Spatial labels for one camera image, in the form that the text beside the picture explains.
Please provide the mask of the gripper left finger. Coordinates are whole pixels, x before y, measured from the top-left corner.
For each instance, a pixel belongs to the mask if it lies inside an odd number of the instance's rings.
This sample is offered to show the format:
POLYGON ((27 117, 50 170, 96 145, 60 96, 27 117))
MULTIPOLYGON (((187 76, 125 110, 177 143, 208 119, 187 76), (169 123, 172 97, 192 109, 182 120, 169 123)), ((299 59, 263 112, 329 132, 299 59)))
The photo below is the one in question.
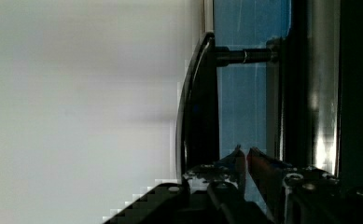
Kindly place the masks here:
POLYGON ((237 185, 237 189, 245 189, 246 163, 242 147, 237 145, 231 154, 215 162, 226 176, 225 179, 237 185))

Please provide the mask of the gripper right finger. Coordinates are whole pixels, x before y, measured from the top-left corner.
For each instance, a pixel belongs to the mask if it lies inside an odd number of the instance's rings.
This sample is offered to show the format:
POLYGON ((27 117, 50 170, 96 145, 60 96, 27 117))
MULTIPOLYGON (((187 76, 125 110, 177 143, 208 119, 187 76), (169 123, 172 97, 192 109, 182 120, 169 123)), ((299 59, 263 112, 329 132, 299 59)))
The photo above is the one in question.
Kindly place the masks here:
POLYGON ((248 173, 272 215, 284 213, 282 186, 284 172, 291 165, 271 158, 256 147, 251 147, 247 157, 248 173))

